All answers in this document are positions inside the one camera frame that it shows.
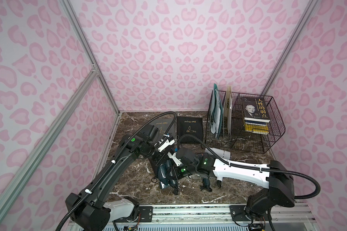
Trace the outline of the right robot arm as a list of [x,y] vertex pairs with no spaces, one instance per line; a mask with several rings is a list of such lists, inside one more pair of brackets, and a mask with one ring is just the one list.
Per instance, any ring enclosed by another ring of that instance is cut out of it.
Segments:
[[241,163],[225,159],[223,153],[223,150],[206,149],[197,154],[191,149],[180,148],[170,151],[168,157],[175,170],[175,179],[197,174],[204,179],[202,188],[208,191],[211,191],[210,178],[216,178],[218,183],[230,178],[260,186],[259,192],[248,197],[245,208],[233,213],[236,220],[253,221],[262,218],[274,206],[295,206],[294,179],[291,174],[284,173],[280,162]]

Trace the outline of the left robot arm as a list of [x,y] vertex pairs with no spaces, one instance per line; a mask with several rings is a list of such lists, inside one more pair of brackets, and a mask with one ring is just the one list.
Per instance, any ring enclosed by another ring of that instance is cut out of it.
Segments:
[[67,197],[67,214],[56,230],[61,230],[68,219],[85,231],[101,231],[110,221],[121,218],[135,222],[139,217],[139,203],[135,199],[125,197],[110,206],[105,203],[120,177],[136,159],[140,156],[156,157],[165,154],[164,149],[174,144],[174,136],[170,133],[163,134],[162,138],[154,143],[158,133],[156,127],[146,125],[135,135],[124,135],[113,159],[81,192],[71,193]]

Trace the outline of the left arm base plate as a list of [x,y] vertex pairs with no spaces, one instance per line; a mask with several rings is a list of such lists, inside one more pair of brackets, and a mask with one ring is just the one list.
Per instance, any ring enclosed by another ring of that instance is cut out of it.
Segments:
[[138,210],[134,209],[132,215],[127,218],[117,219],[117,223],[137,223],[139,222],[152,222],[153,206],[140,206]]

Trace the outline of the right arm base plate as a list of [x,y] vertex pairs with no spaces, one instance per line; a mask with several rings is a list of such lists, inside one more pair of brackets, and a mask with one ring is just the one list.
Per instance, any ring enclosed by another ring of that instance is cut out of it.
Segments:
[[236,222],[269,221],[267,212],[258,213],[246,210],[245,205],[231,205],[229,210],[232,220]]

